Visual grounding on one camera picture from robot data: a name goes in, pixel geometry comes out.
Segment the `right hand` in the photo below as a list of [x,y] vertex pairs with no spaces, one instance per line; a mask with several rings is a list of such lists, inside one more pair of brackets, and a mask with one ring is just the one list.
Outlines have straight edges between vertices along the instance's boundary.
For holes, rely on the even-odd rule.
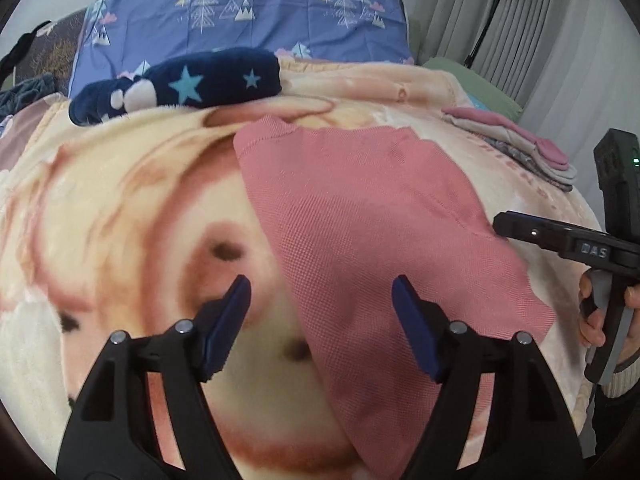
[[[587,274],[582,274],[579,280],[579,294],[578,299],[580,302],[590,298],[592,295],[592,285],[590,277]],[[620,350],[620,356],[618,357],[617,366],[627,367],[630,363],[638,359],[639,352],[639,286],[628,287],[625,292],[625,304],[626,307],[634,311],[627,337],[625,339],[623,349]],[[585,316],[582,314],[578,318],[578,330],[579,339],[585,347],[602,347],[605,344],[605,334],[602,327],[604,323],[603,314],[597,310],[590,315]]]

